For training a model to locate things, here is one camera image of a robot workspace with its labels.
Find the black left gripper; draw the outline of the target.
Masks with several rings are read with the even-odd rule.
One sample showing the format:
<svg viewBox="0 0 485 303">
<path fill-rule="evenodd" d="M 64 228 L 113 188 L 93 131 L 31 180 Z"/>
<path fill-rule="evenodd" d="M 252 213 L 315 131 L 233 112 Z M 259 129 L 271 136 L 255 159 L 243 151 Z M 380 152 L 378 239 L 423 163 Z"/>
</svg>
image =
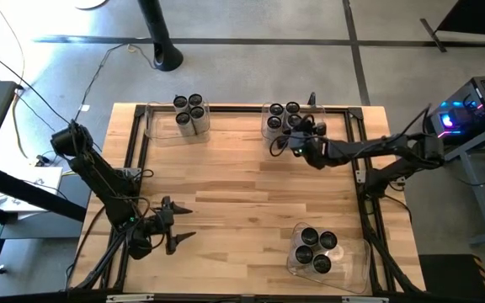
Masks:
<svg viewBox="0 0 485 303">
<path fill-rule="evenodd" d="M 164 196 L 161 200 L 161 206 L 159 208 L 152 208 L 152 211 L 154 215 L 146 219 L 146 235 L 161 235 L 161 240 L 152 246 L 153 249 L 159 247 L 164 242 L 166 254 L 173 255 L 176 252 L 176 245 L 179 245 L 182 241 L 196 234 L 195 231 L 191 231 L 173 235 L 172 226 L 174 224 L 174 215 L 190 214 L 192 210 L 172 202 L 169 196 Z"/>
</svg>

